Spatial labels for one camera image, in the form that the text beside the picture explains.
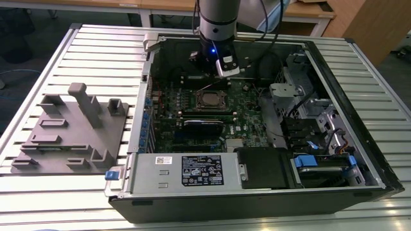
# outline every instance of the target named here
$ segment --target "table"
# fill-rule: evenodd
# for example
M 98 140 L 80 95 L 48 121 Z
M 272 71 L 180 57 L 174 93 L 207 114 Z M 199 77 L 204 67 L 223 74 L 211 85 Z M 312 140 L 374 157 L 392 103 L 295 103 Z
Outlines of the table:
M 143 39 L 148 32 L 191 34 L 191 30 L 82 25 L 68 30 L 43 74 L 0 138 L 0 230 L 410 230 L 411 220 L 411 112 L 370 64 L 358 46 L 342 38 L 280 36 L 311 40 L 324 57 L 406 191 L 392 198 L 355 205 L 331 215 L 134 225 L 110 206 L 103 193 L 104 176 L 13 176 L 11 163 L 20 143 L 43 113 L 43 94 L 66 94 L 71 82 L 90 85 L 100 102 L 116 95 L 138 103 L 144 71 Z M 259 37 L 259 34 L 239 33 Z M 126 164 L 132 116 L 124 126 L 118 165 Z M 112 184 L 118 190 L 120 182 Z
M 114 13 L 139 13 L 143 27 L 152 27 L 151 15 L 192 16 L 195 0 L 0 0 L 0 6 Z M 316 3 L 292 3 L 286 11 L 283 20 L 315 24 L 311 36 L 320 37 L 334 12 L 324 12 Z

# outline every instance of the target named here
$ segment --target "wooden desk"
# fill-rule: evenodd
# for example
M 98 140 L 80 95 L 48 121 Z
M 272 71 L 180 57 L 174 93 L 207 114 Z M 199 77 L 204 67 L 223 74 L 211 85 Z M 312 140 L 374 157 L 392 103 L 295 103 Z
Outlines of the wooden desk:
M 142 0 L 0 0 L 0 7 L 28 9 L 139 13 Z
M 142 21 L 150 22 L 152 14 L 192 16 L 194 4 L 195 0 L 142 0 Z M 284 22 L 315 24 L 307 35 L 320 37 L 336 14 L 324 12 L 316 3 L 296 2 L 288 6 L 284 16 Z
M 31 9 L 139 13 L 143 27 L 152 27 L 154 14 L 192 16 L 195 0 L 0 0 L 0 6 Z M 316 3 L 296 2 L 287 8 L 284 22 L 315 24 L 308 35 L 322 36 L 334 12 L 324 12 Z

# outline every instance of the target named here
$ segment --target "sticker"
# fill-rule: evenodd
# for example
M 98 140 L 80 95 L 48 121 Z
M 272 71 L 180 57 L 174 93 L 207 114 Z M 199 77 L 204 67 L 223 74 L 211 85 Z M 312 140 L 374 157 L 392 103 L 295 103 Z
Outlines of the sticker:
M 172 164 L 172 157 L 171 156 L 156 156 L 155 157 L 155 164 L 156 165 L 171 165 Z
M 182 183 L 184 186 L 224 185 L 222 156 L 183 156 Z
M 138 7 L 135 4 L 119 4 L 120 6 Z

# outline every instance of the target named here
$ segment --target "motherboard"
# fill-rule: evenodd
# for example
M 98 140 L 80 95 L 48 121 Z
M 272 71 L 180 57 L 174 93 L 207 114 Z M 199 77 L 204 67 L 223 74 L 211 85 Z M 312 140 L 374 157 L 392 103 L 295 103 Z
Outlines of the motherboard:
M 156 153 L 220 153 L 268 146 L 258 104 L 264 89 L 240 79 L 218 80 L 203 89 L 183 80 L 154 86 Z

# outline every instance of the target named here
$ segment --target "metal bracket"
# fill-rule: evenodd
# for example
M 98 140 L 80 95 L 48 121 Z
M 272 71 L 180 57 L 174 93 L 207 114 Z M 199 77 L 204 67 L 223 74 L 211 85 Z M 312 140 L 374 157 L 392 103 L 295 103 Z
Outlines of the metal bracket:
M 144 40 L 143 40 L 143 46 L 144 46 L 144 51 L 151 52 L 156 49 L 156 44 L 159 44 L 159 34 L 158 33 L 147 33 L 144 35 Z
M 240 179 L 242 181 L 247 181 L 248 180 L 247 166 L 240 164 L 239 168 L 240 168 Z

